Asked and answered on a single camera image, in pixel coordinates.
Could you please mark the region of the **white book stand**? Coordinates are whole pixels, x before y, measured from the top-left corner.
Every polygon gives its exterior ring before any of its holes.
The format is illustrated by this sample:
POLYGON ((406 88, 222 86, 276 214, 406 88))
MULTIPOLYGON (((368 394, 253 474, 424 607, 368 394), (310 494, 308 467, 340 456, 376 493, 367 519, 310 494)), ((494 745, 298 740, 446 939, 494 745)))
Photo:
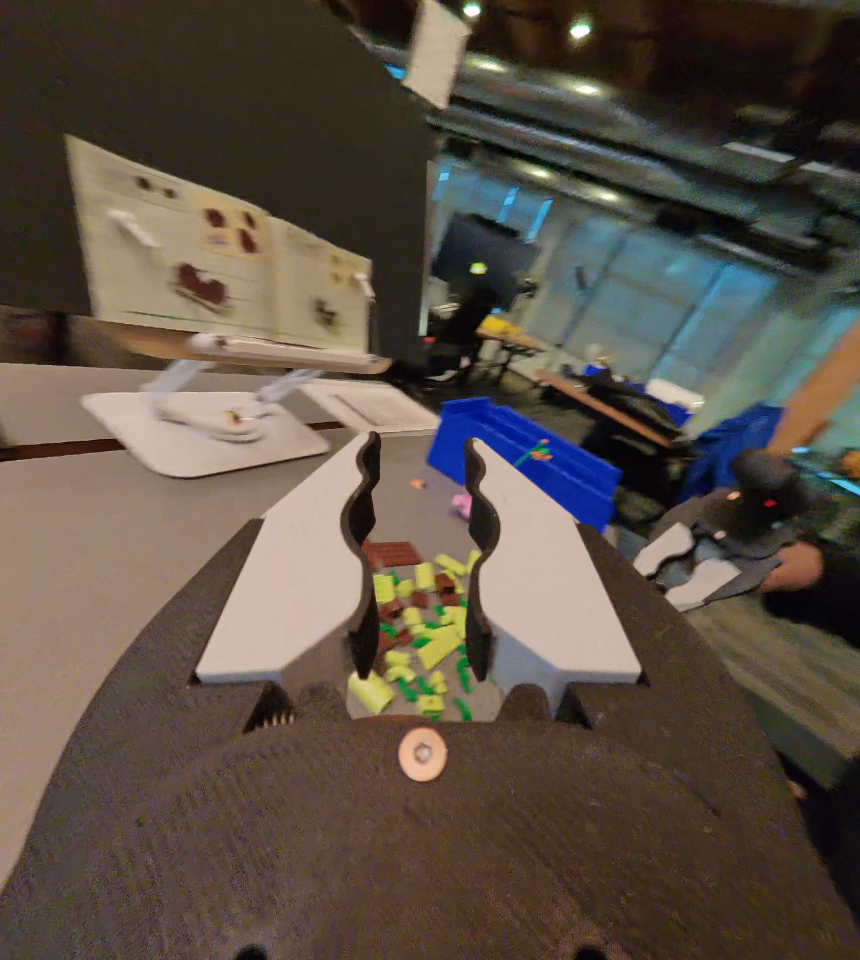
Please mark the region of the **white book stand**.
POLYGON ((164 370, 140 390, 94 392, 80 404, 140 464, 155 474, 195 479, 326 453, 330 445, 283 406, 324 373, 375 377, 388 357, 349 349, 292 345, 199 332, 178 338, 164 370), (255 391, 189 390, 219 362, 288 372, 255 391))

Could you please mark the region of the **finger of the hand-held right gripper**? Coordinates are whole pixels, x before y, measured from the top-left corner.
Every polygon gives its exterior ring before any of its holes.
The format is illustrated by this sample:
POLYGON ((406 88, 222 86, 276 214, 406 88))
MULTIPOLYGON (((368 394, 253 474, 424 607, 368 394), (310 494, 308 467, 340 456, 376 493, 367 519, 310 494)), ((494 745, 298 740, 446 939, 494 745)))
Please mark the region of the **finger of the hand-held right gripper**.
POLYGON ((692 528, 676 522, 638 552, 633 568, 643 577, 652 579, 670 562, 690 555, 695 546, 692 528))
POLYGON ((704 560, 694 567, 686 582, 667 589, 664 598, 678 612, 687 613, 735 595, 742 576, 743 572, 728 560, 704 560))

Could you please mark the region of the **pile of toy bricks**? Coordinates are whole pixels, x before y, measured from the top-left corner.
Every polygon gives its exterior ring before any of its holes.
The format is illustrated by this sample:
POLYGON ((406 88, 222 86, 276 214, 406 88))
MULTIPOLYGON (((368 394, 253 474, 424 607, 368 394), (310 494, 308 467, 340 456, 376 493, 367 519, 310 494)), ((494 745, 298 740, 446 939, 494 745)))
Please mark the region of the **pile of toy bricks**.
POLYGON ((488 723, 503 691, 478 680, 466 647, 470 574, 481 553, 424 559, 407 541, 364 542, 376 591, 379 646, 366 678, 348 678, 352 719, 413 716, 488 723))

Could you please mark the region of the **printed paper sheet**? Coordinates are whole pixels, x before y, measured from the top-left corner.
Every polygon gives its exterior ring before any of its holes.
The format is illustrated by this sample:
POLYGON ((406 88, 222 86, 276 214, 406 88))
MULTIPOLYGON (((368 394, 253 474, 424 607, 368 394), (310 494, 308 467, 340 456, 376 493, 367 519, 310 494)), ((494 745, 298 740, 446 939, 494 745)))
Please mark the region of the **printed paper sheet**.
POLYGON ((317 378, 299 392, 356 433, 429 437, 440 424, 438 414, 382 381, 317 378))

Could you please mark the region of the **blue labelled plastic bin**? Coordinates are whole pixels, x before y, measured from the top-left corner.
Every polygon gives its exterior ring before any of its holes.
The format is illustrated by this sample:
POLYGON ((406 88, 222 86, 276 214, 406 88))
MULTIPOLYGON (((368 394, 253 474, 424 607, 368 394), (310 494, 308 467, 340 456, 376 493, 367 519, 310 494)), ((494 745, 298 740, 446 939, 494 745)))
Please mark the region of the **blue labelled plastic bin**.
POLYGON ((598 532, 611 522, 621 471, 508 406, 485 397, 443 403, 427 463, 464 486, 465 443, 485 442, 577 522, 598 532))

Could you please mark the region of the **pink toy planter figure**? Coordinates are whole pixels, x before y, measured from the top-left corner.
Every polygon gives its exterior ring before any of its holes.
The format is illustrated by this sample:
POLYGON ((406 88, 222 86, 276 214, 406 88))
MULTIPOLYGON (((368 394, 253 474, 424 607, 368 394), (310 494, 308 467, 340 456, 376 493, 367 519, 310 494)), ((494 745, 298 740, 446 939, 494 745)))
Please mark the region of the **pink toy planter figure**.
MULTIPOLYGON (((525 453, 520 455, 513 461, 513 467, 519 471, 519 469, 526 463, 546 463, 550 462, 554 458, 553 452, 551 450, 551 441, 549 438, 541 438, 537 443, 535 443, 530 449, 525 453)), ((471 513, 472 498, 471 494, 467 489, 463 489, 461 492, 454 494, 451 498, 451 507, 454 509, 458 516, 461 516, 465 521, 469 521, 471 513)))

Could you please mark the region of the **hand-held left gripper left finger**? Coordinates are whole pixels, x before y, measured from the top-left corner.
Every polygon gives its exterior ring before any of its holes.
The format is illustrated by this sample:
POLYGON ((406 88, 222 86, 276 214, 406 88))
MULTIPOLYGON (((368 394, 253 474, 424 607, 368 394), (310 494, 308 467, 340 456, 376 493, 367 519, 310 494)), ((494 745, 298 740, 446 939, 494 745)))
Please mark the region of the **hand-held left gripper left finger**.
POLYGON ((266 511, 196 665, 203 685, 281 683, 328 639, 373 671, 380 616, 363 545, 375 525, 381 436, 357 435, 266 511))

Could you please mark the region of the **person's right hand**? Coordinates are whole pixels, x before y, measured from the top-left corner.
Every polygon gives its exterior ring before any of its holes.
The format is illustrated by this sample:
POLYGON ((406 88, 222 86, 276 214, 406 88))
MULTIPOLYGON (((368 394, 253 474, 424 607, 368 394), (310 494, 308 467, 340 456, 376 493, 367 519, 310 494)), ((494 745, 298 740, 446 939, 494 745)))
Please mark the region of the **person's right hand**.
POLYGON ((819 546, 796 541, 783 547, 777 558, 779 564, 760 583, 760 594, 800 592, 820 582, 825 560, 819 546))

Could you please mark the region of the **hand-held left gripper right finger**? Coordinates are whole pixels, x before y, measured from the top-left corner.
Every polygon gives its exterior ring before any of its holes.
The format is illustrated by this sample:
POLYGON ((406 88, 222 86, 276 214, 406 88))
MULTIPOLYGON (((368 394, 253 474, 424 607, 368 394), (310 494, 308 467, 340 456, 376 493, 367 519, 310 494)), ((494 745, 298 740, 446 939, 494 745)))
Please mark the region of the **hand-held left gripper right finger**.
POLYGON ((643 674, 580 524, 479 438, 463 448, 471 570, 465 653, 479 682, 543 691, 552 712, 570 685, 634 686, 643 674))

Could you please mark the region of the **instruction booklet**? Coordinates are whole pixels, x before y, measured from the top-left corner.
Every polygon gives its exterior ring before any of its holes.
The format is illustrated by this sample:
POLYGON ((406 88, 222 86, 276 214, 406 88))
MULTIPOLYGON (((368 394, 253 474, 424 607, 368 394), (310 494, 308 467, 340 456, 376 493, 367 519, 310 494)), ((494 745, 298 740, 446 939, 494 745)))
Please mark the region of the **instruction booklet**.
POLYGON ((97 319, 370 352, 368 259, 243 199, 65 145, 97 319))

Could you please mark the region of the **white hanging sign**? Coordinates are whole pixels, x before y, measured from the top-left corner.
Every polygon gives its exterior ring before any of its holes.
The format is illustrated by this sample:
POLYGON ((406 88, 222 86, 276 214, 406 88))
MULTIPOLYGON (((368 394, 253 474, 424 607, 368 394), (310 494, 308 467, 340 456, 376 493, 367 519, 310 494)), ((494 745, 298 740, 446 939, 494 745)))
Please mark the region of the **white hanging sign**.
POLYGON ((402 85, 439 111, 449 105, 470 26, 447 6, 421 1, 402 85))

